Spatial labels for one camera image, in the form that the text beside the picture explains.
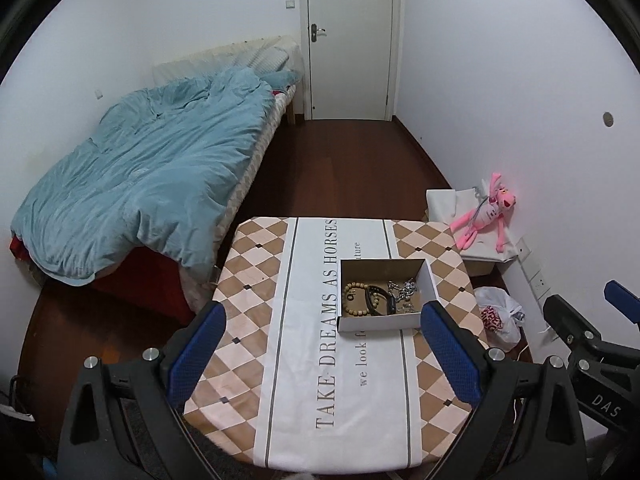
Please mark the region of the white cardboard jewelry box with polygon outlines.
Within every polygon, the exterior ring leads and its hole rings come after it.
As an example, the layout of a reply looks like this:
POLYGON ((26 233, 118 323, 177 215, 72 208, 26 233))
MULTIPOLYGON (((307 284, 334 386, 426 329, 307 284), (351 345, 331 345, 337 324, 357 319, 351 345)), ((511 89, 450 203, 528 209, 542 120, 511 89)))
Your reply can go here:
POLYGON ((419 328, 424 304, 439 300, 424 259, 343 259, 338 282, 344 334, 419 328))

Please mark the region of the white plastic shopping bag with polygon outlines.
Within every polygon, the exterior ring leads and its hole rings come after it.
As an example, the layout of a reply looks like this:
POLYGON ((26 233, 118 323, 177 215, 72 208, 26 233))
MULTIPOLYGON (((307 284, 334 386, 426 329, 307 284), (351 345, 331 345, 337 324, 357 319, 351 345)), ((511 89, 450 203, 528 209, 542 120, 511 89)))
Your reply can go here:
POLYGON ((477 288, 474 296, 491 347, 505 352, 513 350, 522 338, 521 329, 525 324, 523 307, 498 287, 477 288))

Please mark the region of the black smart watch band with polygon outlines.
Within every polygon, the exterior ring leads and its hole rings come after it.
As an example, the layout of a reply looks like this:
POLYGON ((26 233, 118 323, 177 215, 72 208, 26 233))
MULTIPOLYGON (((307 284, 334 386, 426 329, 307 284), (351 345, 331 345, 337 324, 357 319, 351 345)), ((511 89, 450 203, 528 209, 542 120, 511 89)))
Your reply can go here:
POLYGON ((367 312, 372 316, 395 315, 397 313, 395 297, 380 286, 364 286, 364 301, 367 312))

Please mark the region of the pink panther plush toy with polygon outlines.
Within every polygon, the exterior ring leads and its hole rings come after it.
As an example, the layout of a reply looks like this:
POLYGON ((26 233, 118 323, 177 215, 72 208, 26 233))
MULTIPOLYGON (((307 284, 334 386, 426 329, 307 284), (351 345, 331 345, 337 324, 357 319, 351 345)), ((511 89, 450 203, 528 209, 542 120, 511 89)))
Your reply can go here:
POLYGON ((495 251, 502 254, 506 247, 506 215, 515 205, 516 195, 502 184, 502 174, 493 172, 488 184, 488 195, 475 209, 469 210, 450 223, 449 229, 452 234, 461 232, 456 239, 457 248, 470 248, 480 231, 496 224, 495 251))

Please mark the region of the white room door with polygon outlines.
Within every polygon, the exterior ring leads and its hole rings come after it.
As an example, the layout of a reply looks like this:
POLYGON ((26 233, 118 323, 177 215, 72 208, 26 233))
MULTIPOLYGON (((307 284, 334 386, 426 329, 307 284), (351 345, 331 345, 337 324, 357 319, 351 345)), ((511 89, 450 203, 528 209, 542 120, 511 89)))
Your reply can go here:
POLYGON ((402 0, 300 0, 308 120, 392 118, 402 0))

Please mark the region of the white wall socket strip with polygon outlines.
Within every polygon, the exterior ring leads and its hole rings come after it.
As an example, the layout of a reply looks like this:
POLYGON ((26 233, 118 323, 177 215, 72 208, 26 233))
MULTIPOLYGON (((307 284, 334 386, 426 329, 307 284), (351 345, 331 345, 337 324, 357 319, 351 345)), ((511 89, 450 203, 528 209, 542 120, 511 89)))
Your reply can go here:
POLYGON ((524 236, 516 242, 515 249, 518 253, 518 263, 522 268, 529 288, 537 301, 538 307, 542 309, 544 302, 551 294, 551 284, 544 275, 540 261, 529 248, 524 236))

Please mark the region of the white cloth covered box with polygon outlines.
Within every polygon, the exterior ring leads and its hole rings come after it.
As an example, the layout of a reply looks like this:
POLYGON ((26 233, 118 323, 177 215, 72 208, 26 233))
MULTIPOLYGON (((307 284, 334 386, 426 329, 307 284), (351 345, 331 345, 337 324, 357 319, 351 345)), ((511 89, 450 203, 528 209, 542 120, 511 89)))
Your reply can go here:
MULTIPOLYGON (((488 197, 478 188, 468 188, 463 191, 446 190, 446 188, 432 188, 425 192, 425 214, 428 221, 445 223, 451 226, 465 214, 471 214, 467 222, 462 223, 454 231, 454 240, 461 240, 469 231, 473 221, 480 217, 476 214, 480 206, 488 203, 488 197)), ((496 264, 512 261, 518 255, 516 248, 510 242, 506 226, 503 229, 503 248, 496 251, 499 241, 498 221, 489 226, 483 226, 473 243, 468 248, 460 250, 461 258, 469 276, 488 275, 496 264)))

